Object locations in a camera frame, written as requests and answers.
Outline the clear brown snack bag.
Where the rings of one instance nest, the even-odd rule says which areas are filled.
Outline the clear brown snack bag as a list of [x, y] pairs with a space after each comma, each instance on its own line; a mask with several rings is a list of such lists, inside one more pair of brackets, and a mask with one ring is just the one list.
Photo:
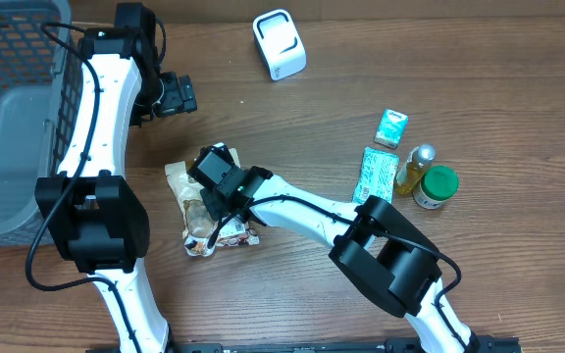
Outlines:
[[202, 186], [187, 174], [186, 161], [165, 166], [167, 182], [173, 191], [182, 212], [185, 231], [183, 238], [193, 237], [206, 243], [217, 226], [207, 210], [200, 190]]

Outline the white red snack packet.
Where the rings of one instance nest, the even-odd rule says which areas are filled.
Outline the white red snack packet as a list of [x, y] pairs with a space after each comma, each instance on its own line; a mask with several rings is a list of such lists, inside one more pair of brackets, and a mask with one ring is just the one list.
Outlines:
[[248, 223], [242, 224], [238, 219], [229, 221], [218, 234], [214, 247], [208, 247], [208, 240], [215, 230], [217, 222], [201, 219], [189, 224], [182, 233], [183, 246], [186, 253], [193, 257], [209, 257], [217, 249], [257, 245], [260, 238]]

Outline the teal large tissue pack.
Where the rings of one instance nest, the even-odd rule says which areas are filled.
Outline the teal large tissue pack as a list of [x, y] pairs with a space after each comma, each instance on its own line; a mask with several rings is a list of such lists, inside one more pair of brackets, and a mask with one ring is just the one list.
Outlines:
[[391, 203], [398, 165], [397, 155], [366, 147], [352, 202], [363, 204], [370, 196], [378, 196]]

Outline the small Kleenex tissue pack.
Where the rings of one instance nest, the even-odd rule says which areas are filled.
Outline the small Kleenex tissue pack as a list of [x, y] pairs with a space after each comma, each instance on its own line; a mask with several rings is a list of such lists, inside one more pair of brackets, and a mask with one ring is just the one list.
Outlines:
[[375, 141], [391, 149], [396, 149], [408, 124], [408, 116], [385, 109], [375, 134]]

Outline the yellow oil bottle silver cap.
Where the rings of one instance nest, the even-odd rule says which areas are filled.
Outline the yellow oil bottle silver cap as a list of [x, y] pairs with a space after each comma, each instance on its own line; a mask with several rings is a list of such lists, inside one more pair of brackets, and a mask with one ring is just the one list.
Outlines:
[[431, 168], [435, 158], [436, 149], [433, 145], [415, 147], [395, 175], [394, 191], [401, 195], [410, 193]]

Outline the green lid white jar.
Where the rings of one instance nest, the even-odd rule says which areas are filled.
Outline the green lid white jar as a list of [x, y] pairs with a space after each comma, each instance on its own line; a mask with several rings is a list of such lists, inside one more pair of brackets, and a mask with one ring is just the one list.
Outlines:
[[412, 192], [413, 200], [422, 208], [440, 208], [459, 188], [457, 173], [447, 166], [431, 167]]

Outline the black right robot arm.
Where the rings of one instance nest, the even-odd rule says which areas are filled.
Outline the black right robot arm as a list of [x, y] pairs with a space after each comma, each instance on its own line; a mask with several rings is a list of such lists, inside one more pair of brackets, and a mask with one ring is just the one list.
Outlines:
[[201, 149], [187, 166], [201, 185], [219, 227], [238, 218], [290, 229], [329, 248], [335, 266], [370, 302], [406, 319], [426, 352], [475, 352], [477, 336], [457, 318], [445, 295], [440, 262], [456, 264], [389, 202], [339, 202], [299, 189], [273, 172], [234, 161], [223, 143]]

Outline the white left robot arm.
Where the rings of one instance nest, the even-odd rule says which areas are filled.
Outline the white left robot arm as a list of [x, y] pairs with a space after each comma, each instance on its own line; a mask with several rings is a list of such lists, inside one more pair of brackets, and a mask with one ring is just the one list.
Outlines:
[[[197, 108], [189, 76], [161, 70], [166, 49], [156, 45], [156, 33], [163, 28], [142, 3], [120, 3], [113, 25], [88, 28], [77, 46], [63, 46], [81, 62], [80, 104], [56, 174], [39, 178], [34, 190], [44, 222], [26, 257], [27, 281], [46, 292], [94, 284], [118, 332], [118, 352], [173, 349], [145, 269], [149, 218], [125, 177], [131, 126]], [[34, 277], [45, 233], [80, 279], [42, 284]]]

